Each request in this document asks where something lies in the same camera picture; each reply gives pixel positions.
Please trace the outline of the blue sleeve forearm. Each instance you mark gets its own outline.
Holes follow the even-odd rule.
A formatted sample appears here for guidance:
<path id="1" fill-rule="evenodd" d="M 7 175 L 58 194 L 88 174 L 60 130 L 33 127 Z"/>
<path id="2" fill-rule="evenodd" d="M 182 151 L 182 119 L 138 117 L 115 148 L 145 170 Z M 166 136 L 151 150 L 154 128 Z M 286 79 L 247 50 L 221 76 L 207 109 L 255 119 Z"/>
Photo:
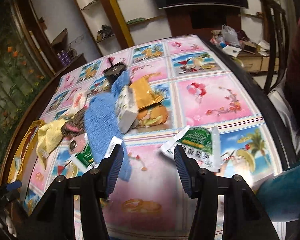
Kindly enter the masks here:
<path id="1" fill-rule="evenodd" d="M 300 219 L 300 161 L 288 170 L 266 180 L 256 194 L 274 222 Z"/>

